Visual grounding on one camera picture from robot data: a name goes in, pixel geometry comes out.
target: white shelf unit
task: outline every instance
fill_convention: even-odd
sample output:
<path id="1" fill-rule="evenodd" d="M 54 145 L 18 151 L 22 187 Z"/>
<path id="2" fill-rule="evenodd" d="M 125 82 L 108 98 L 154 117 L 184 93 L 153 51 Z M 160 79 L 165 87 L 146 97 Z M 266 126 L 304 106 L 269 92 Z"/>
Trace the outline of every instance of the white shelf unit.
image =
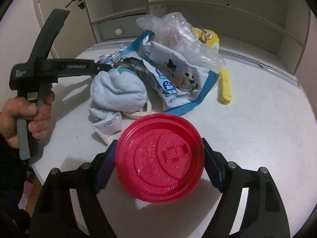
<path id="1" fill-rule="evenodd" d="M 144 14 L 162 17 L 179 11 L 193 26 L 218 33 L 222 50 L 292 75 L 309 33 L 310 9 L 304 0 L 85 1 L 98 43 L 138 36 L 142 30 L 135 20 Z"/>

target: red plastic lid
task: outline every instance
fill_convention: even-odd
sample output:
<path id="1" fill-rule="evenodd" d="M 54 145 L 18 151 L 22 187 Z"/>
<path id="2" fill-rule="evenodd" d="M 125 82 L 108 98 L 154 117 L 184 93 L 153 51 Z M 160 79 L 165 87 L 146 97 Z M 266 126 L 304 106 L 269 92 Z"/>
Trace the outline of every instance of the red plastic lid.
<path id="1" fill-rule="evenodd" d="M 116 151 L 118 179 L 135 198 L 167 203 L 188 195 L 204 167 L 202 139 L 182 117 L 157 113 L 133 122 Z"/>

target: transparent plastic bag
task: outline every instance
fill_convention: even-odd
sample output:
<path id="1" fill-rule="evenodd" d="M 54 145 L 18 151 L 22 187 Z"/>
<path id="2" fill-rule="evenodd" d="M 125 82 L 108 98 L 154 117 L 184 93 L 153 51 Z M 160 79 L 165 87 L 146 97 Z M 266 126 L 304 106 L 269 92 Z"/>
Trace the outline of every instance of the transparent plastic bag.
<path id="1" fill-rule="evenodd" d="M 155 42 L 180 53 L 192 65 L 218 73 L 226 64 L 214 48 L 200 42 L 193 26 L 180 12 L 167 14 L 163 18 L 145 15 L 137 19 L 137 24 L 144 30 L 153 31 Z"/>

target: desk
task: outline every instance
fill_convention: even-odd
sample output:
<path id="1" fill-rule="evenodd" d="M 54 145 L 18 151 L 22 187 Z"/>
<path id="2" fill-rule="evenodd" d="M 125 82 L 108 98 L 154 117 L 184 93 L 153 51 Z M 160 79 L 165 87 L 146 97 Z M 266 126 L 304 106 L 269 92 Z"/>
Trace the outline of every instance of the desk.
<path id="1" fill-rule="evenodd" d="M 113 51 L 88 51 L 79 58 L 96 59 Z M 229 59 L 226 62 L 225 68 L 231 74 L 232 102 L 221 104 L 216 86 L 201 105 L 183 117 L 227 161 L 245 169 L 269 169 L 293 236 L 317 203 L 317 185 L 312 185 L 312 180 L 317 179 L 317 126 L 313 111 L 298 87 L 259 68 Z M 42 157 L 33 161 L 42 183 L 52 168 L 76 169 L 107 149 L 91 128 L 90 83 L 90 77 L 72 77 L 60 79 L 53 87 L 54 131 L 42 140 Z M 150 97 L 154 112 L 162 110 L 158 95 L 151 93 Z M 125 118 L 123 127 L 131 122 Z M 120 238 L 197 238 L 209 224 L 220 196 L 204 172 L 198 186 L 186 198 L 165 205 L 145 203 L 130 197 L 114 172 L 98 199 Z M 239 230 L 246 198 L 244 189 L 232 233 Z M 77 221 L 85 226 L 75 191 L 72 199 Z"/>

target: white wall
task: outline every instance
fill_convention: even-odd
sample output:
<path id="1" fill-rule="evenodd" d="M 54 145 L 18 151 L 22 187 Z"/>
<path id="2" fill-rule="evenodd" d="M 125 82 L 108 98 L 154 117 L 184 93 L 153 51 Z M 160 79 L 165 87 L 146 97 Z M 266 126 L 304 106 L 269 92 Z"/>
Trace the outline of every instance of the white wall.
<path id="1" fill-rule="evenodd" d="M 307 46 L 296 78 L 302 85 L 317 115 L 317 19 L 312 12 Z"/>
<path id="2" fill-rule="evenodd" d="M 11 69 L 28 60 L 39 32 L 33 0 L 14 0 L 0 22 L 0 110 L 16 95 L 9 88 Z"/>

